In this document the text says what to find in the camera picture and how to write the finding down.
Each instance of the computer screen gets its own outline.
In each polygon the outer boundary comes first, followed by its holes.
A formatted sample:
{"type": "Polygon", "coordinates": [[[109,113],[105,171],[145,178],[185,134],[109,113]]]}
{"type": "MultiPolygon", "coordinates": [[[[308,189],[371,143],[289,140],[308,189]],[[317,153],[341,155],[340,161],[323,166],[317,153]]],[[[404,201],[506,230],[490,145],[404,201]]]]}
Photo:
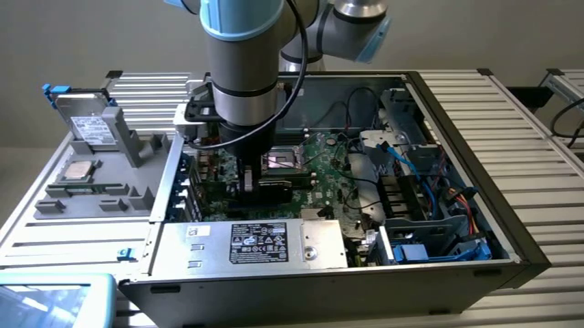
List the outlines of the computer screen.
{"type": "Polygon", "coordinates": [[[2,285],[0,318],[5,328],[73,326],[89,285],[2,285]]]}

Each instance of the warning label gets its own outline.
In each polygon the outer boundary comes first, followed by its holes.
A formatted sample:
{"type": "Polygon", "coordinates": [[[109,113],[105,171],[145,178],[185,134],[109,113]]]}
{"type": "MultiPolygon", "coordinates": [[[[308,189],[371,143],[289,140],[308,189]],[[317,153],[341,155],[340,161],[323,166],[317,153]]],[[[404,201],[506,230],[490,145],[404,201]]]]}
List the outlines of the warning label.
{"type": "Polygon", "coordinates": [[[77,116],[72,117],[70,120],[78,134],[89,145],[116,144],[108,125],[98,116],[77,116]]]}
{"type": "Polygon", "coordinates": [[[233,224],[228,261],[232,264],[288,262],[285,223],[233,224]]]}

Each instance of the capacitor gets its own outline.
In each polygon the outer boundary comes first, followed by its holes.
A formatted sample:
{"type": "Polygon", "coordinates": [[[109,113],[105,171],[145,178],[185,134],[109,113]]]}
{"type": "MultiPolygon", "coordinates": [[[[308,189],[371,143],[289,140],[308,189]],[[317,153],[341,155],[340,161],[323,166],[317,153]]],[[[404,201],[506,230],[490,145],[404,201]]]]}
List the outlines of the capacitor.
{"type": "Polygon", "coordinates": [[[333,138],[328,138],[327,140],[325,140],[325,145],[327,146],[333,146],[336,144],[336,140],[333,139],[333,138]]]}

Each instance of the sticker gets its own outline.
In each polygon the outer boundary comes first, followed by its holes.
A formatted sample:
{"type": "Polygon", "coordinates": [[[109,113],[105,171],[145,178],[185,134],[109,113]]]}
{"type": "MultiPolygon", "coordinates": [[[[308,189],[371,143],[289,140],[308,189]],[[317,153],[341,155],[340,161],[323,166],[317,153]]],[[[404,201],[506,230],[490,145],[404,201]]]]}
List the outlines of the sticker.
{"type": "Polygon", "coordinates": [[[92,146],[114,145],[116,140],[110,134],[105,121],[98,116],[72,117],[76,130],[82,140],[92,146]]]}
{"type": "Polygon", "coordinates": [[[288,262],[285,223],[233,224],[229,241],[232,264],[288,262]]]}
{"type": "Polygon", "coordinates": [[[185,227],[185,236],[188,237],[203,237],[211,234],[209,225],[189,225],[185,227]]]}

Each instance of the blue cable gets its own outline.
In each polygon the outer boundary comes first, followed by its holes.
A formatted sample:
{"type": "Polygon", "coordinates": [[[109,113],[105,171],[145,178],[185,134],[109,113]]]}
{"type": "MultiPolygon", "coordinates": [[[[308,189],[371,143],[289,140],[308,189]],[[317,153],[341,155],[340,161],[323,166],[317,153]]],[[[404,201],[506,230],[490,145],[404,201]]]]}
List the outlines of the blue cable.
{"type": "MultiPolygon", "coordinates": [[[[376,148],[380,149],[380,151],[383,151],[383,148],[380,147],[380,145],[376,145],[376,148]]],[[[408,160],[406,160],[396,153],[396,151],[391,147],[387,147],[387,152],[395,157],[395,159],[398,161],[400,161],[404,165],[407,165],[407,167],[410,168],[412,174],[415,175],[415,179],[420,183],[420,185],[422,185],[422,187],[423,187],[423,189],[424,189],[424,191],[427,193],[427,197],[430,197],[430,201],[431,201],[431,218],[435,218],[435,214],[436,214],[435,211],[436,211],[436,208],[438,208],[438,204],[435,203],[435,197],[434,197],[434,194],[431,193],[430,186],[427,185],[427,183],[424,181],[420,181],[418,170],[415,169],[414,164],[408,160]]]]}

